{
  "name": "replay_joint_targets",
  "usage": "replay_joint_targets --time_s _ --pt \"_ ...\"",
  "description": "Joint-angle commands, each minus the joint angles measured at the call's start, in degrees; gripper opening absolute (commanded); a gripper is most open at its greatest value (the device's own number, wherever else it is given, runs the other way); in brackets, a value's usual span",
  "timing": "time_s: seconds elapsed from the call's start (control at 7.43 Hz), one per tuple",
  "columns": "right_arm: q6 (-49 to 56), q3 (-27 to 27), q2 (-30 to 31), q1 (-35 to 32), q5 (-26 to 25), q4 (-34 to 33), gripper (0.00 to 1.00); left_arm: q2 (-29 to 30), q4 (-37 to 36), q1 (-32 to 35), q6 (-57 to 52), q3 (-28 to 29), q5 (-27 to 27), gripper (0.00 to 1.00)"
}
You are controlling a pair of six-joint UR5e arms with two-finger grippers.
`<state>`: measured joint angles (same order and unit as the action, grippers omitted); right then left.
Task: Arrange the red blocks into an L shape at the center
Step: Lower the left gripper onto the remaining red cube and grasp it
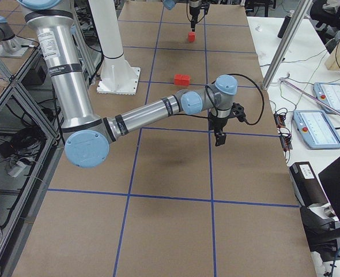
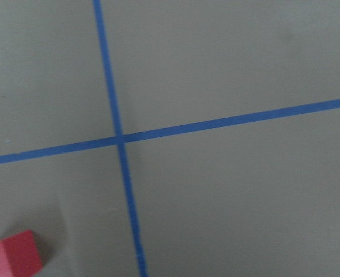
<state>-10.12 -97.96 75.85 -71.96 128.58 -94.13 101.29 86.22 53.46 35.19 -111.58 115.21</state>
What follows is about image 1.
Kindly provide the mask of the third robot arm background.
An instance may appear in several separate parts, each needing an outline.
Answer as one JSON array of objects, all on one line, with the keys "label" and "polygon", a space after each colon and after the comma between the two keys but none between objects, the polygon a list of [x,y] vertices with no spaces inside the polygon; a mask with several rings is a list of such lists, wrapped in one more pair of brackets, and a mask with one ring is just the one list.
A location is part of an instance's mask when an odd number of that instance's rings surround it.
[{"label": "third robot arm background", "polygon": [[19,38],[8,21],[0,16],[0,57],[22,57],[29,48],[35,48],[32,39]]}]

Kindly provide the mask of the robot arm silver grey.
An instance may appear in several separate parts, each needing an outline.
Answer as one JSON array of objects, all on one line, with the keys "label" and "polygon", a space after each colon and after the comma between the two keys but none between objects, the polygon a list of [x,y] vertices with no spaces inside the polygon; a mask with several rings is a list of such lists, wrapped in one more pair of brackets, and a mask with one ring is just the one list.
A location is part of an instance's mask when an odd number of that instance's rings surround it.
[{"label": "robot arm silver grey", "polygon": [[82,67],[71,34],[73,14],[70,1],[21,1],[27,25],[34,29],[61,106],[68,160],[91,168],[106,160],[109,145],[119,137],[176,114],[193,116],[208,110],[209,129],[216,145],[223,145],[227,121],[245,121],[241,105],[234,101],[237,80],[230,75],[217,77],[212,84],[136,108],[113,118],[99,117],[93,111]]},{"label": "robot arm silver grey", "polygon": [[[176,0],[162,0],[164,7],[171,10],[178,3]],[[197,24],[208,14],[210,3],[202,0],[186,1],[186,15],[190,22],[191,32],[195,32]]]}]

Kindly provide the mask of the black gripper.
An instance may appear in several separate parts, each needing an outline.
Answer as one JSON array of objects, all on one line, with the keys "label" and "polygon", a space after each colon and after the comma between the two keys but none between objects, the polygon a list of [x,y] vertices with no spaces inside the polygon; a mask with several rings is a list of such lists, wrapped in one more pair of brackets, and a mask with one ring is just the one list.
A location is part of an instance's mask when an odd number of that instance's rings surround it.
[{"label": "black gripper", "polygon": [[210,3],[204,0],[189,0],[189,12],[191,15],[191,31],[195,32],[196,22],[201,20],[200,13],[203,10],[203,16],[208,14]]},{"label": "black gripper", "polygon": [[244,107],[239,103],[233,103],[227,110],[211,109],[209,111],[209,130],[214,131],[215,146],[219,147],[226,142],[226,134],[223,133],[224,126],[231,118],[237,118],[239,122],[246,121]]}]

